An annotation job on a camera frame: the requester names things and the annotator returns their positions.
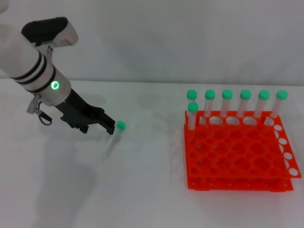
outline green led ring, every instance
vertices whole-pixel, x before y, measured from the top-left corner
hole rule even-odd
[[[59,89],[59,82],[58,82],[58,81],[53,81],[53,82],[51,83],[51,87],[52,87],[52,89],[54,89],[54,90],[58,90],[58,89]]]

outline black stripe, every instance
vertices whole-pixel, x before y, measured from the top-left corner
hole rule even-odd
[[[21,79],[24,79],[24,78],[30,76],[31,74],[33,74],[35,72],[35,70],[37,70],[38,66],[41,63],[41,60],[42,60],[42,54],[39,52],[38,61],[30,71],[28,71],[25,75],[22,75],[22,76],[19,76],[19,77],[11,77],[11,78],[14,79],[14,80],[21,80]]]
[[[26,85],[26,84],[32,83],[33,81],[37,80],[44,73],[44,71],[47,68],[47,64],[48,64],[47,58],[45,56],[43,56],[43,59],[44,59],[44,64],[43,64],[41,70],[38,72],[38,74],[36,74],[35,76],[33,76],[28,81],[24,81],[24,82],[17,82],[16,81],[16,82],[19,83],[20,85]]]
[[[54,65],[53,65],[53,69],[54,69],[54,71],[53,71],[52,77],[49,79],[49,81],[48,81],[44,86],[42,86],[42,87],[39,88],[39,89],[35,89],[35,90],[26,90],[26,91],[28,91],[28,92],[30,92],[30,93],[32,93],[32,94],[35,94],[35,93],[39,93],[39,92],[41,92],[42,90],[46,89],[46,88],[52,83],[52,81],[54,81],[54,79],[55,79],[55,76],[56,76],[56,68],[55,68]]]

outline rack hole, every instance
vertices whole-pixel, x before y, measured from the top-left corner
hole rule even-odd
[[[276,138],[278,139],[279,138],[279,133],[277,131],[274,131],[274,132],[275,132]]]
[[[224,143],[220,143],[219,145],[216,145],[214,147],[214,150],[217,152],[217,153],[226,153],[227,151],[227,147]]]
[[[251,116],[246,116],[245,118],[243,118],[243,123],[246,125],[256,125],[257,120]]]
[[[254,164],[257,168],[264,170],[264,171],[267,170],[270,166],[269,161],[266,160],[265,158],[255,159]]]
[[[241,168],[241,169],[244,169],[244,170],[247,170],[249,169],[250,167],[250,162],[248,161],[248,159],[246,158],[239,158],[235,161],[235,164]]]
[[[215,132],[214,135],[213,135],[213,137],[216,138],[216,139],[222,139],[222,138],[224,138],[224,136],[225,136],[224,131]]]
[[[226,123],[230,125],[239,125],[239,120],[235,116],[229,116],[226,119]]]
[[[285,163],[286,168],[288,169],[289,168],[289,163],[286,159],[284,159],[284,163]]]
[[[251,139],[259,139],[260,133],[257,130],[253,130],[247,134],[247,136]]]
[[[265,119],[265,125],[267,125],[267,126],[273,126],[274,124],[275,124],[275,122],[274,122],[274,120],[272,119],[272,118],[270,118],[270,117],[267,117],[266,119]]]
[[[282,130],[282,127],[280,125],[275,125],[274,126],[274,129],[277,130],[277,131],[281,131]]]
[[[283,139],[283,138],[279,138],[279,143],[281,143],[282,145],[287,144],[287,140]]]
[[[296,170],[295,168],[290,168],[289,173],[293,176],[297,176],[299,174],[298,170]]]
[[[223,124],[223,120],[219,116],[213,116],[209,119],[210,124]]]
[[[243,154],[246,151],[246,147],[242,143],[238,143],[232,147],[232,150],[239,154]]]
[[[231,132],[230,137],[233,139],[240,139],[240,138],[242,138],[242,132],[239,130],[233,131],[233,132]]]
[[[262,154],[264,153],[264,148],[261,144],[255,143],[250,147],[251,151],[256,154]]]
[[[197,165],[203,169],[211,167],[211,160],[209,158],[200,158],[197,161]]]
[[[286,159],[288,159],[288,160],[290,160],[290,159],[293,158],[292,154],[291,154],[291,153],[288,153],[288,152],[285,152],[285,153],[284,153],[284,157],[285,157]]]
[[[227,158],[220,158],[217,160],[217,166],[220,169],[228,169],[230,167],[230,163]]]
[[[284,148],[283,148],[283,146],[282,146],[281,144],[279,144],[279,147],[280,147],[280,151],[281,151],[281,153],[283,153],[283,152],[284,152]]]

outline cable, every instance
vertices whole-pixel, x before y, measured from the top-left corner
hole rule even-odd
[[[40,104],[41,104],[41,103],[42,103],[42,102],[39,101],[38,106],[37,106],[37,109],[40,109]],[[40,122],[42,122],[42,124],[45,125],[45,126],[50,126],[50,125],[52,124],[52,121],[50,121],[49,123],[44,122],[44,121],[42,120],[42,118],[41,118],[40,115],[38,115],[38,118],[39,118]]]

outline test tube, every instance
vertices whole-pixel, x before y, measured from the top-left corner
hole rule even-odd
[[[197,97],[198,97],[198,93],[194,89],[188,90],[187,92],[188,104],[191,102],[195,102]]]
[[[125,123],[123,121],[118,121],[113,135],[111,135],[110,139],[108,140],[108,142],[104,147],[104,154],[100,161],[101,163],[104,162],[109,157],[114,144],[117,142],[117,139],[121,136],[124,130],[125,130]]]
[[[270,117],[271,118],[277,118],[279,115],[280,109],[281,109],[281,104],[284,100],[286,100],[288,97],[288,93],[285,90],[279,90],[276,93],[276,99],[274,106],[272,107]]]
[[[251,92],[247,89],[242,90],[240,94],[241,101],[239,102],[238,109],[237,109],[237,117],[243,118],[245,111],[248,106],[248,100],[251,98]]]
[[[222,107],[220,109],[220,117],[227,117],[227,113],[230,106],[230,100],[232,99],[233,92],[230,89],[225,89],[222,93]]]
[[[205,107],[204,107],[204,117],[210,117],[212,111],[213,99],[215,98],[215,92],[209,89],[205,92]]]
[[[258,101],[256,104],[255,111],[253,113],[254,118],[260,118],[262,115],[262,111],[265,107],[266,101],[269,99],[269,91],[268,90],[261,90],[258,94]]]
[[[191,102],[188,105],[188,129],[194,130],[196,125],[196,114],[199,110],[199,105],[196,102]]]

